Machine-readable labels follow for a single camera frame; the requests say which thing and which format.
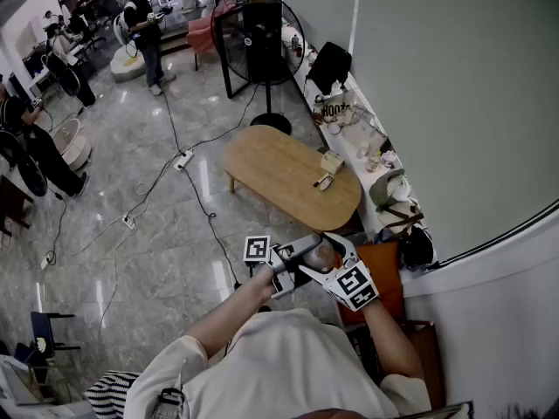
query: black t-shirt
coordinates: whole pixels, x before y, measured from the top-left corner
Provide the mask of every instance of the black t-shirt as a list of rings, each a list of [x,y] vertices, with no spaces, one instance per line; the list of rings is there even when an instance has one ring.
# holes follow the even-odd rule
[[[128,25],[128,28],[145,22],[148,20],[148,14],[153,12],[148,0],[130,0],[130,2],[136,5],[136,9],[134,10],[134,8],[128,7],[124,10],[124,21]],[[143,30],[135,31],[133,35],[136,33],[140,34],[140,36],[135,39],[136,48],[139,50],[145,46],[158,45],[161,39],[161,30],[156,24],[151,24]]]
[[[17,96],[2,101],[0,103],[0,126],[2,126],[2,129],[16,136],[22,132],[27,132],[30,127],[21,119],[26,110],[25,103]]]

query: gray tiled floor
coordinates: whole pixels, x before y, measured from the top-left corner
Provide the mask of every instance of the gray tiled floor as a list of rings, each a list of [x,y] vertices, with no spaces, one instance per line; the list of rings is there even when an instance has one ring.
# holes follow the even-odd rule
[[[198,72],[189,50],[165,57],[164,64],[177,76],[165,90],[182,147],[237,124],[254,87],[228,100],[220,64],[211,55],[203,58]],[[87,165],[91,181],[81,198],[67,201],[58,263],[45,271],[38,268],[52,247],[63,208],[51,193],[36,200],[31,228],[13,227],[10,248],[0,251],[0,339],[12,352],[17,342],[29,342],[31,310],[75,313],[75,319],[54,320],[54,326],[57,339],[82,346],[79,352],[58,354],[74,365],[66,376],[76,393],[99,377],[97,332],[114,290],[113,250],[129,230],[119,221],[85,251],[73,253],[136,205],[142,199],[135,193],[136,185],[151,184],[175,153],[163,96],[149,94],[143,77],[115,84],[104,69],[91,85],[99,99],[80,116],[82,132],[93,144],[92,162]],[[48,106],[55,123],[78,107],[70,98]],[[259,88],[241,128],[265,108],[264,88]],[[288,114],[295,138],[313,148],[322,145],[291,82],[273,88],[273,110]],[[46,117],[41,123],[50,125]],[[214,226],[242,282],[248,277],[241,260],[247,233],[270,234],[283,243],[308,230],[248,189],[229,192],[221,152],[237,132],[198,146],[188,171],[204,207],[217,213]],[[146,186],[138,190],[143,192]],[[163,175],[137,224],[137,232],[116,253],[118,287],[100,328],[102,371],[142,371],[233,287],[227,261],[185,174],[170,168]],[[334,303],[312,284],[276,303],[281,309],[293,306],[305,306],[324,321],[335,322]]]

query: orange chair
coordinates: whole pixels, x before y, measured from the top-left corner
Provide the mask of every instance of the orange chair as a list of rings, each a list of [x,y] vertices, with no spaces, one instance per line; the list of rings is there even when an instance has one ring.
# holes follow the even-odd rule
[[[211,35],[211,20],[212,17],[218,17],[230,10],[234,10],[237,7],[235,0],[221,0],[212,14],[208,14],[205,17],[199,18],[197,20],[191,20],[189,22],[189,32],[186,35],[186,41],[189,45],[192,45],[194,49],[194,60],[196,64],[196,69],[198,70],[198,57],[197,55],[201,52],[208,52],[213,50],[213,38]]]

